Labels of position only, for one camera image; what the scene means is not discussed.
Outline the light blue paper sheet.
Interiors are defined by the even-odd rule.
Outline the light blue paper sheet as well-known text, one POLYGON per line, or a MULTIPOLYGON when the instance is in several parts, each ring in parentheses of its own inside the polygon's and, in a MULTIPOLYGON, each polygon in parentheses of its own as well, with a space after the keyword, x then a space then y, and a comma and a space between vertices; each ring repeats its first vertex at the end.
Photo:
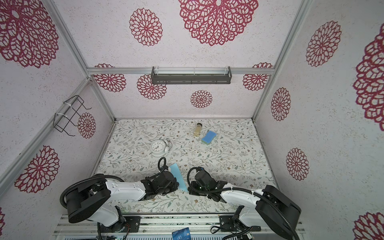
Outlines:
POLYGON ((176 178, 177 183, 179 184, 178 190, 188 193, 188 188, 185 184, 179 166, 174 163, 169 167, 169 171, 173 174, 173 176, 176 178))

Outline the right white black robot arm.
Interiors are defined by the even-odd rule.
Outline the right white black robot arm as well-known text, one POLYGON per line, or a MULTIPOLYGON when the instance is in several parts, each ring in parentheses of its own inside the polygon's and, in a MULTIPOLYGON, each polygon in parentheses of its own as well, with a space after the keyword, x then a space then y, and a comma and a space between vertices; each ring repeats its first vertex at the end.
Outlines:
POLYGON ((299 239, 296 227, 301 209, 277 188, 271 185, 261 190, 241 188, 214 180, 202 167, 191 168, 187 182, 191 195, 238 207, 232 222, 239 235, 249 233, 254 227, 268 227, 286 240, 299 239))

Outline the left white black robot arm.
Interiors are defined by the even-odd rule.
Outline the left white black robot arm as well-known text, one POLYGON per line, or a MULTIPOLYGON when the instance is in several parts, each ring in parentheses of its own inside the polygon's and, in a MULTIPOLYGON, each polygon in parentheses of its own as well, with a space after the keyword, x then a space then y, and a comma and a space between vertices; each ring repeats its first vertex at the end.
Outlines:
POLYGON ((179 187, 177 178, 165 170, 139 182, 128 183, 112 175, 97 174, 67 187, 60 195, 60 204, 67 210, 69 222, 97 222, 111 232, 127 225, 120 207, 110 201, 148 201, 165 196, 179 187))

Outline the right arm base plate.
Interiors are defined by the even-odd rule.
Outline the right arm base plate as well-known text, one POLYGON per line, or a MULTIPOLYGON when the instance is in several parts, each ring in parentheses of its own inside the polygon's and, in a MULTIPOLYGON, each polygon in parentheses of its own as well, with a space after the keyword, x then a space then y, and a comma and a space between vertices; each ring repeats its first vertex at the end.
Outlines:
POLYGON ((240 221, 239 216, 224 215, 219 216, 219 220, 222 232, 241 232, 248 228, 240 221))

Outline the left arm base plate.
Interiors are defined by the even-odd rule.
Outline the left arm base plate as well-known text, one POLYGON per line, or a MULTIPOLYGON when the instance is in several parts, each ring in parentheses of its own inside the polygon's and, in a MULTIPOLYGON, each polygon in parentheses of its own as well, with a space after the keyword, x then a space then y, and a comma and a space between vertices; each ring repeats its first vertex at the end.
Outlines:
POLYGON ((137 233, 140 221, 139 216, 119 217, 119 220, 109 227, 99 224, 98 230, 100 233, 137 233))

